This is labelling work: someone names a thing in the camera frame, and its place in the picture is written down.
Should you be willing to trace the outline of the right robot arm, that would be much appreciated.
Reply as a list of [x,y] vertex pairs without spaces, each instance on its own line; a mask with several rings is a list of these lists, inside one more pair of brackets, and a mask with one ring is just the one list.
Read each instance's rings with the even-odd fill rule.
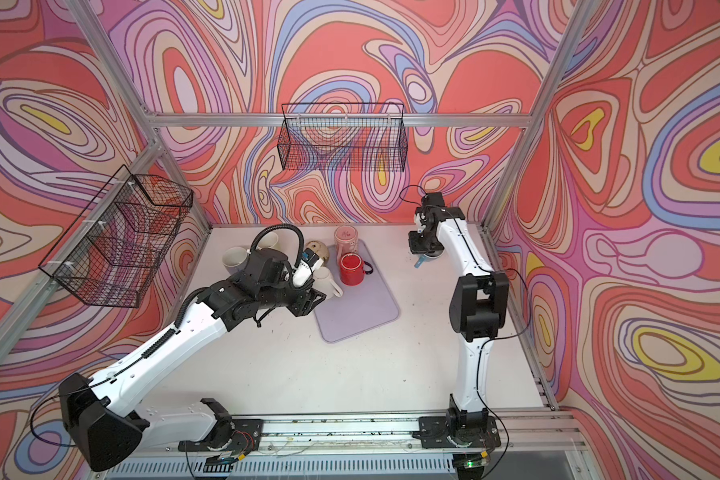
[[459,357],[456,389],[445,413],[421,417],[413,437],[424,449],[479,448],[488,455],[501,438],[498,417],[486,402],[487,363],[506,323],[510,282],[481,256],[460,208],[447,206],[440,192],[418,191],[409,250],[423,259],[445,254],[454,265],[448,318],[459,336]]

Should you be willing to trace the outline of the blue floral mug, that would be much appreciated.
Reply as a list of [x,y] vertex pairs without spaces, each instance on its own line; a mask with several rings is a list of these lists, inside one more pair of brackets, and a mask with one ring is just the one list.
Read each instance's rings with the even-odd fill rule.
[[421,254],[416,260],[414,267],[420,268],[423,264],[437,260],[441,256],[440,253]]

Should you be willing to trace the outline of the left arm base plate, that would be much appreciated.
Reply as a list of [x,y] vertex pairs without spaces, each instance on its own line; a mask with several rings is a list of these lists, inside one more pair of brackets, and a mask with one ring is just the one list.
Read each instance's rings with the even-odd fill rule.
[[264,421],[258,418],[232,418],[217,421],[202,440],[180,441],[181,452],[250,453],[259,448]]

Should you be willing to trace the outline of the red mug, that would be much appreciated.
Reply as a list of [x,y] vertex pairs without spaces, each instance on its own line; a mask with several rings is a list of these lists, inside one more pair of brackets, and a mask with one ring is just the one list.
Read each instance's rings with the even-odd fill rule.
[[339,273],[344,285],[357,286],[364,281],[366,276],[374,273],[374,267],[358,253],[349,252],[339,260]]

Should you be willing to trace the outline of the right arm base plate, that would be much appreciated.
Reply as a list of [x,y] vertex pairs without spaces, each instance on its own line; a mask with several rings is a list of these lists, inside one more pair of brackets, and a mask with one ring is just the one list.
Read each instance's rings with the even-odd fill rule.
[[465,424],[445,415],[423,416],[418,419],[418,429],[412,437],[424,449],[482,448],[491,452],[503,444],[496,418],[490,415]]

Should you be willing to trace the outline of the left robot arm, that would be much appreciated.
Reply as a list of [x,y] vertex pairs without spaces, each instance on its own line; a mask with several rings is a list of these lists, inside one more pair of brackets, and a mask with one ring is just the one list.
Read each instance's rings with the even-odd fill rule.
[[165,410],[142,408],[142,400],[184,361],[242,323],[261,324],[277,309],[309,315],[326,299],[314,286],[322,264],[299,227],[283,223],[261,230],[243,266],[191,291],[162,331],[95,374],[74,373],[60,383],[56,397],[67,447],[77,449],[94,472],[111,469],[141,447],[228,449],[239,432],[215,399]]

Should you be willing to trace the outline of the white mug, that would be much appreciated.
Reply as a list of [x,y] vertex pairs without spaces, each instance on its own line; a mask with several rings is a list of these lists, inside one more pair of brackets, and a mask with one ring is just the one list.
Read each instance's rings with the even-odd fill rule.
[[342,297],[344,292],[335,281],[331,270],[327,267],[320,267],[313,273],[313,287],[323,293],[327,299]]

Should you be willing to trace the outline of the lavender mug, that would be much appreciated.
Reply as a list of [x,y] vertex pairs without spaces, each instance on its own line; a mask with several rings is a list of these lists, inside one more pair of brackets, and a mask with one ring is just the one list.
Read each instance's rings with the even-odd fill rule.
[[244,268],[248,258],[249,250],[246,247],[234,246],[227,249],[221,257],[224,268],[230,275],[239,272]]

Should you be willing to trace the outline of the light green mug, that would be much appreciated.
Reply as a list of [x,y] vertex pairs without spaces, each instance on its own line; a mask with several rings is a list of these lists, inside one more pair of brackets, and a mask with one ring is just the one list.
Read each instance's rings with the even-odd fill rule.
[[266,233],[258,242],[257,250],[261,249],[274,249],[278,248],[279,235],[276,231]]

